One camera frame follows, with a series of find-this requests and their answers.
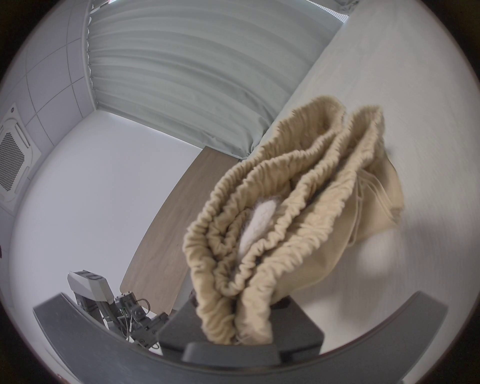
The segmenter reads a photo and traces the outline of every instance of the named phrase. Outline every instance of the white wall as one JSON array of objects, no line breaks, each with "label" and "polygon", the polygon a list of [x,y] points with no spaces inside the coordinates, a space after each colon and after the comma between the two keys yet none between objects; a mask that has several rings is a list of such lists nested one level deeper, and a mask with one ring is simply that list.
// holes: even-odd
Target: white wall
[{"label": "white wall", "polygon": [[53,150],[25,195],[10,245],[16,320],[39,354],[48,344],[32,308],[59,292],[73,297],[69,271],[103,275],[118,295],[145,232],[200,151],[104,111]]},{"label": "white wall", "polygon": [[13,212],[0,206],[0,290],[11,310],[9,248],[18,207],[54,146],[94,110],[82,55],[89,4],[86,0],[60,1],[29,35],[0,83],[0,119],[16,103],[24,126],[42,153],[24,182]]}]

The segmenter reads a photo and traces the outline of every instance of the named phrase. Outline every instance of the wooden panel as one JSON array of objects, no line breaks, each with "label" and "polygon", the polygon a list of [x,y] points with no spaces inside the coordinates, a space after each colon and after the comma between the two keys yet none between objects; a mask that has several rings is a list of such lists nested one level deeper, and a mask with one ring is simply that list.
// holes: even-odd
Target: wooden panel
[{"label": "wooden panel", "polygon": [[181,250],[187,226],[237,162],[208,147],[197,156],[145,233],[120,285],[122,293],[132,291],[137,299],[150,302],[152,312],[170,314],[188,271]]}]

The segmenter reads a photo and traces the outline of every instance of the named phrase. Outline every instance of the white fuzzy object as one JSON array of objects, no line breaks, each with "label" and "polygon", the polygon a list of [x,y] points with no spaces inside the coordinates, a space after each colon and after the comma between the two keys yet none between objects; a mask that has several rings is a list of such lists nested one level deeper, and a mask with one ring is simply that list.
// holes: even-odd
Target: white fuzzy object
[{"label": "white fuzzy object", "polygon": [[277,207],[277,199],[270,199],[257,203],[256,207],[253,209],[252,219],[250,220],[250,223],[248,223],[240,238],[239,252],[237,254],[237,265],[241,263],[243,257],[247,254],[252,244],[265,235],[268,230],[270,220],[272,219]]}]

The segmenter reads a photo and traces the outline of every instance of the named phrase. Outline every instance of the air conditioner grille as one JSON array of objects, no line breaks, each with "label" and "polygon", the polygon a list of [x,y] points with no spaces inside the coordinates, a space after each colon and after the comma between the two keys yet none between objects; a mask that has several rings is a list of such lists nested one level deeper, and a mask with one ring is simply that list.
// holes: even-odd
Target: air conditioner grille
[{"label": "air conditioner grille", "polygon": [[0,144],[0,185],[6,191],[12,188],[24,161],[25,155],[13,139],[12,134],[6,133]]}]

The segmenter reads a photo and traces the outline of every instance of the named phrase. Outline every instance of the air vent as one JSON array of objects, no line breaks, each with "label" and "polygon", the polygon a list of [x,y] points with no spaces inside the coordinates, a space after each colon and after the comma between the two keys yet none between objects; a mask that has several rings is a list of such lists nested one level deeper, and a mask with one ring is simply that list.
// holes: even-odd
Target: air vent
[{"label": "air vent", "polygon": [[28,173],[40,151],[12,105],[0,125],[0,205],[14,213]]}]

